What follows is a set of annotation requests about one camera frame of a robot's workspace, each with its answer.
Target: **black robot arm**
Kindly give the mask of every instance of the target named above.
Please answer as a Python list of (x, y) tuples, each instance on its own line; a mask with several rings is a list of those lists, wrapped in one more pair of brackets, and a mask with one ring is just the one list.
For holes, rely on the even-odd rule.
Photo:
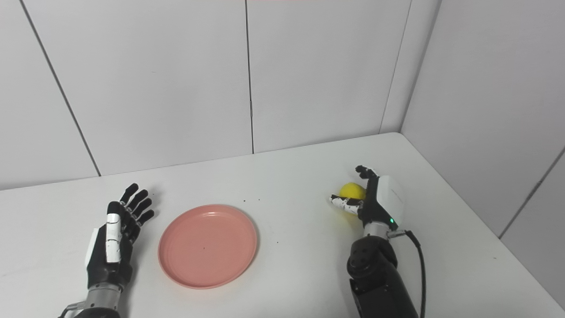
[(355, 170), (367, 180), (364, 200), (338, 197), (336, 206), (357, 214), (363, 222), (363, 237), (351, 245), (347, 272), (351, 292), (361, 318), (418, 318), (418, 313), (397, 271), (398, 261), (389, 239), (406, 235), (416, 245), (422, 270), (422, 303), (420, 318), (425, 314), (425, 268), (420, 243), (411, 231), (398, 230), (390, 214), (377, 200), (379, 176), (371, 169)]

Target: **wall seam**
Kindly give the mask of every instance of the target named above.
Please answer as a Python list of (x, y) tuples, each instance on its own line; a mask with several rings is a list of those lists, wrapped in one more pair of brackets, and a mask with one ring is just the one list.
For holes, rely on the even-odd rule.
[(88, 152), (88, 156), (90, 157), (90, 160), (92, 161), (92, 164), (94, 165), (94, 168), (96, 169), (96, 173), (100, 177), (102, 175), (100, 174), (100, 170), (98, 169), (98, 165), (96, 164), (96, 161), (94, 160), (94, 156), (92, 155), (92, 152), (90, 151), (90, 148), (88, 147), (88, 143), (86, 142), (86, 139), (84, 138), (84, 134), (82, 133), (82, 129), (79, 126), (79, 122), (77, 121), (75, 113), (73, 112), (73, 110), (71, 108), (71, 104), (69, 103), (69, 100), (67, 99), (67, 95), (65, 94), (63, 87), (61, 86), (61, 82), (59, 81), (59, 78), (57, 77), (57, 73), (55, 73), (55, 69), (53, 68), (53, 64), (51, 64), (51, 60), (49, 59), (49, 56), (47, 55), (47, 51), (45, 50), (45, 47), (43, 46), (43, 42), (41, 42), (41, 39), (39, 37), (39, 33), (37, 33), (37, 29), (36, 29), (35, 25), (33, 24), (33, 21), (32, 21), (31, 16), (29, 15), (28, 9), (26, 8), (23, 0), (19, 0), (19, 1), (20, 1), (22, 9), (24, 10), (25, 17), (28, 19), (29, 25), (32, 28), (33, 34), (35, 35), (37, 42), (39, 43), (39, 46), (41, 48), (41, 51), (43, 52), (43, 56), (45, 57), (45, 60), (47, 61), (47, 65), (49, 66), (49, 70), (51, 70), (51, 74), (53, 75), (53, 78), (55, 79), (57, 87), (59, 87), (59, 92), (63, 96), (65, 104), (67, 105), (67, 109), (68, 109), (69, 113), (71, 114), (72, 120), (74, 121), (75, 126), (76, 126), (77, 130), (79, 131), (79, 135), (80, 135), (80, 138), (82, 139), (82, 143), (84, 144), (84, 147), (86, 148), (86, 151)]

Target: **robot finger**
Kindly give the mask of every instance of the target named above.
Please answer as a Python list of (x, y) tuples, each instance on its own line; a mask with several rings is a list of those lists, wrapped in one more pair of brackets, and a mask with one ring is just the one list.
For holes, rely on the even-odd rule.
[(149, 192), (147, 192), (147, 190), (143, 189), (141, 190), (138, 194), (136, 194), (132, 201), (126, 206), (129, 209), (135, 209), (136, 206), (146, 197), (149, 196)]
[(352, 199), (350, 197), (337, 196), (335, 194), (333, 194), (329, 198), (329, 200), (336, 207), (355, 215), (359, 213), (359, 210), (361, 210), (363, 206), (363, 200)]
[(135, 243), (140, 232), (141, 232), (141, 228), (138, 225), (135, 225), (135, 227), (133, 228), (132, 232), (129, 235), (129, 241), (132, 244)]
[(138, 219), (137, 219), (137, 223), (139, 226), (143, 226), (143, 224), (145, 224), (145, 222), (149, 221), (149, 219), (151, 219), (152, 217), (155, 216), (155, 211), (153, 210), (148, 210), (147, 212), (145, 212), (144, 214), (142, 214)]
[(370, 178), (374, 178), (374, 177), (379, 176), (373, 171), (373, 169), (367, 168), (367, 167), (362, 166), (362, 165), (355, 167), (355, 171), (357, 171), (357, 173), (359, 173), (359, 176), (361, 177), (361, 179), (370, 179)]
[(125, 189), (124, 191), (124, 195), (121, 196), (120, 202), (122, 202), (124, 205), (126, 205), (126, 203), (129, 201), (129, 198), (137, 192), (137, 190), (139, 190), (139, 186), (137, 185), (137, 183), (132, 183), (131, 186), (129, 186), (127, 189)]
[(112, 201), (108, 203), (108, 209), (106, 210), (106, 214), (117, 214), (123, 220), (125, 217), (129, 216), (129, 213), (125, 211), (123, 205), (121, 205), (118, 201)]
[(129, 241), (133, 244), (137, 237), (141, 232), (141, 226), (145, 224), (145, 222), (149, 221), (152, 217), (155, 216), (155, 211), (149, 210), (143, 213), (138, 219), (137, 222), (131, 224), (125, 231), (124, 235), (129, 238)]
[(139, 203), (137, 208), (133, 210), (132, 212), (133, 217), (138, 218), (141, 215), (141, 213), (151, 205), (151, 203), (152, 201), (149, 198), (141, 201), (141, 203)]

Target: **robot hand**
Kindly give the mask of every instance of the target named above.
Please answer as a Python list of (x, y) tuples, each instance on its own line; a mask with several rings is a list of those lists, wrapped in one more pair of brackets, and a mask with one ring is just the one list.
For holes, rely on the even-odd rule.
[(153, 210), (144, 213), (151, 205), (147, 190), (141, 190), (129, 200), (137, 190), (139, 186), (134, 183), (125, 190), (120, 201), (108, 204), (106, 224), (94, 230), (86, 254), (86, 300), (69, 305), (60, 318), (64, 318), (68, 311), (82, 308), (84, 310), (76, 318), (120, 317), (117, 312), (118, 301), (133, 273), (129, 263), (133, 244), (141, 226), (155, 215)]
[(422, 306), (425, 310), (425, 269), (420, 243), (411, 231), (398, 230), (404, 208), (400, 185), (389, 176), (357, 166), (355, 171), (367, 180), (365, 199), (332, 195), (335, 206), (356, 214), (363, 222), (363, 236), (351, 245), (347, 272), (361, 318), (418, 318), (414, 304), (397, 271), (398, 260), (389, 238), (407, 235), (420, 255)]
[(372, 169), (357, 166), (355, 171), (361, 179), (367, 180), (367, 194), (364, 200), (352, 199), (332, 195), (330, 201), (333, 205), (356, 214), (363, 222), (363, 227), (368, 224), (382, 224), (384, 233), (397, 230), (402, 218), (402, 189), (389, 176), (380, 177)]

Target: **black cable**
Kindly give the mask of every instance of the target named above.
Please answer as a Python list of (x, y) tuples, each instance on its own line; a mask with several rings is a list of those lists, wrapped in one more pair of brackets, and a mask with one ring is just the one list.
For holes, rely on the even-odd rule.
[(412, 233), (412, 231), (406, 231), (406, 236), (410, 238), (410, 240), (412, 241), (412, 243), (414, 243), (414, 245), (416, 246), (416, 249), (418, 250), (418, 255), (420, 256), (420, 267), (422, 270), (422, 275), (421, 275), (421, 280), (422, 280), (422, 303), (421, 303), (421, 307), (420, 307), (420, 318), (424, 318), (425, 315), (425, 265), (424, 265), (424, 253), (422, 252), (422, 248), (420, 246), (420, 242), (418, 242), (418, 239), (416, 238), (416, 236), (414, 236), (414, 233)]

